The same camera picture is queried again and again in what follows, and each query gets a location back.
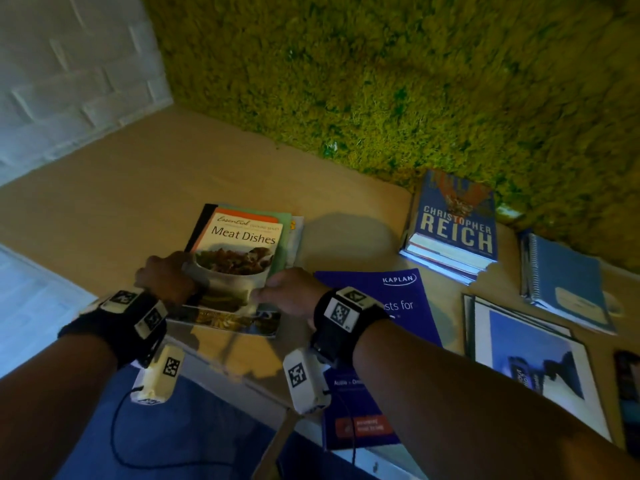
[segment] wristband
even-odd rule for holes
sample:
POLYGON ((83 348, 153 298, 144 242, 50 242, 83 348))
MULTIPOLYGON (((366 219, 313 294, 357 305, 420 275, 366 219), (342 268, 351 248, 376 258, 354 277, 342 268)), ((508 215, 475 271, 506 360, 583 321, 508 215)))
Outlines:
POLYGON ((166 333, 164 304, 148 292, 120 290, 107 300, 98 300, 60 329, 65 335, 96 335, 109 345, 118 359, 118 369, 137 360, 148 367, 166 333))
POLYGON ((388 319, 383 305, 352 287, 328 291, 314 311, 316 331, 311 349, 331 367, 352 367, 353 351, 363 332, 374 322, 388 319))

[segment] green moss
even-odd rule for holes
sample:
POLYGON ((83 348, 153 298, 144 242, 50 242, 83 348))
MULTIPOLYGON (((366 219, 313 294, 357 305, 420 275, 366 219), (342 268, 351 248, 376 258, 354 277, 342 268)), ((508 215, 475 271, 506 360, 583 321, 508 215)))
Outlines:
POLYGON ((147 0, 176 101, 640 269, 640 0, 147 0))

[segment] hand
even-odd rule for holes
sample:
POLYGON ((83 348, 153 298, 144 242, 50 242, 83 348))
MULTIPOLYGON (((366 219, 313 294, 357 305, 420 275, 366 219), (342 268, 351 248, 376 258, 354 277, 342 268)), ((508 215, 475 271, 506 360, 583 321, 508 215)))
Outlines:
POLYGON ((286 314, 304 318, 315 330, 314 310, 320 298, 329 290, 331 288, 301 267, 293 267, 274 274, 264 288, 252 290, 251 298, 257 303, 275 305, 286 314))
POLYGON ((190 260, 190 254, 180 251, 166 258, 150 256, 136 272, 136 286, 149 291, 165 306, 183 305, 198 290, 196 282, 182 272, 182 265, 190 260))

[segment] purple book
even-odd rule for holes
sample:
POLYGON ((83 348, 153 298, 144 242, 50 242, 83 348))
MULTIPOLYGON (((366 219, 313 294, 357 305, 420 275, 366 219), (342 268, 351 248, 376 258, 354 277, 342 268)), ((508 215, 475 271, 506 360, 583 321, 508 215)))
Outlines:
MULTIPOLYGON (((318 271, 318 280, 332 288, 353 286, 381 303, 395 323, 442 347, 417 269, 359 273, 318 271)), ((323 414, 325 450, 352 448, 351 418, 356 426, 356 447, 394 445, 400 440, 353 369, 329 369, 324 377, 334 396, 323 414)))

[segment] tan table surface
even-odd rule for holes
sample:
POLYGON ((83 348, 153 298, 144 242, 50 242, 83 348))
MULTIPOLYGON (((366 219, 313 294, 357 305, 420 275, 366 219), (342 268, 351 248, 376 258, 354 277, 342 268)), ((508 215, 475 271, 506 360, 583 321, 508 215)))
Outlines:
MULTIPOLYGON (((298 263, 318 269, 414 267, 397 255, 407 191, 178 107, 168 108, 0 187, 0 242, 101 295, 130 285, 150 254, 183 249, 204 203, 305 217, 298 263)), ((462 352, 461 293, 567 324, 518 295, 517 242, 499 226, 500 263, 470 288, 420 270, 446 348, 462 352)), ((612 364, 615 348, 640 353, 640 283, 606 267, 604 288, 625 307, 612 337, 572 326, 588 347, 605 415, 623 444, 612 364)), ((213 368, 290 404, 282 358, 308 337, 284 317, 278 337, 187 326, 170 334, 213 368)))

